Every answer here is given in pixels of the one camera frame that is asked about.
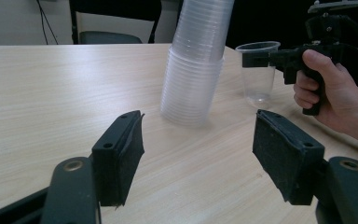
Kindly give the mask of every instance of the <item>chair backrest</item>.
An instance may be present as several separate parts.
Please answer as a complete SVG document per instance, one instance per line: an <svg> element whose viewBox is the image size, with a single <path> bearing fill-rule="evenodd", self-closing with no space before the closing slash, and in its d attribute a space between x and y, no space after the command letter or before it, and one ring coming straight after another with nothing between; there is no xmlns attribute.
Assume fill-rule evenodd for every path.
<svg viewBox="0 0 358 224"><path fill-rule="evenodd" d="M152 21L148 43L155 42L155 33L161 15L161 0L69 0L72 20L72 39L78 44L76 13Z"/></svg>

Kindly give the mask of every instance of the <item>chair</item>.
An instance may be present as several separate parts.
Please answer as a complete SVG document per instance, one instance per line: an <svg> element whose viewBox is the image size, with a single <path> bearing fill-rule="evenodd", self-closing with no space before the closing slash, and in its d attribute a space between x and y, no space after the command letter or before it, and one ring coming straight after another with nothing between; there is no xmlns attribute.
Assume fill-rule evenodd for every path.
<svg viewBox="0 0 358 224"><path fill-rule="evenodd" d="M140 44L141 39L134 35L77 30L76 13L88 13L152 21L153 28L148 43L155 43L155 33L161 14L160 0L69 0L74 44Z"/></svg>

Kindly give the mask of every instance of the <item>human hand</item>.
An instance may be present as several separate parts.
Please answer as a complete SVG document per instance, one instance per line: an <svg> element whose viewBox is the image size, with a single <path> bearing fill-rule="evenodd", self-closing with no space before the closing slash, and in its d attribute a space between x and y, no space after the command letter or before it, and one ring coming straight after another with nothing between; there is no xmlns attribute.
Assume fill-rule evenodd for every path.
<svg viewBox="0 0 358 224"><path fill-rule="evenodd" d="M330 58L311 49L303 53L303 61L307 67L319 72L324 79L324 91L318 96L312 91L319 84L297 72L294 85L295 100L303 108L311 108L321 101L319 115L315 116L324 125L340 133L347 133L348 122L358 116L358 87L348 70L341 64L334 65Z"/></svg>

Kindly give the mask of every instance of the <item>black mechanical arm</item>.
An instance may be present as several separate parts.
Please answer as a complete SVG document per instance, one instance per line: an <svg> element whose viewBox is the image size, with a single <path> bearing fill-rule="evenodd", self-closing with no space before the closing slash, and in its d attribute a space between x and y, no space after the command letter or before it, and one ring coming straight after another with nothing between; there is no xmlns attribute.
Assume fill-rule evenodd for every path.
<svg viewBox="0 0 358 224"><path fill-rule="evenodd" d="M142 155L140 111L118 117L89 158L58 164L49 187L0 209L0 224L101 223L100 206L127 200Z"/></svg>
<svg viewBox="0 0 358 224"><path fill-rule="evenodd" d="M310 205L319 224L358 224L358 161L324 160L324 146L283 116L256 114L253 152L283 199Z"/></svg>
<svg viewBox="0 0 358 224"><path fill-rule="evenodd" d="M358 57L358 48L352 45L341 43L341 26L351 27L351 30L358 36L358 24L345 15L329 15L329 10L347 7L358 7L358 1L342 1L328 4L317 4L310 8L309 12L318 13L317 16L306 21L309 44L293 47L292 49L280 49L277 52L268 53L244 53L242 54L242 67L266 67L275 65L283 71L284 84L296 83L296 72L303 70L304 73L319 84L316 91L321 94L324 87L322 76L309 69L302 61L302 54L306 49L314 49L328 57L333 63L341 63L343 58L355 59ZM355 72L351 73L355 81L358 80L358 64ZM320 103L311 109L304 109L303 114L318 115Z"/></svg>

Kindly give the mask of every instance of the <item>metal bolt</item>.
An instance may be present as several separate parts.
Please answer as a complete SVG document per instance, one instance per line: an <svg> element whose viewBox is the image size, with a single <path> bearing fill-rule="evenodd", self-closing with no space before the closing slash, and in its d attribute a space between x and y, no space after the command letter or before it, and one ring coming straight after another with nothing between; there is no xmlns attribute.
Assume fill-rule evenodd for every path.
<svg viewBox="0 0 358 224"><path fill-rule="evenodd" d="M66 172L72 172L80 169L83 166L83 161L69 161L63 166L63 170Z"/></svg>
<svg viewBox="0 0 358 224"><path fill-rule="evenodd" d="M358 171L358 163L355 161L340 161L339 164L349 170Z"/></svg>

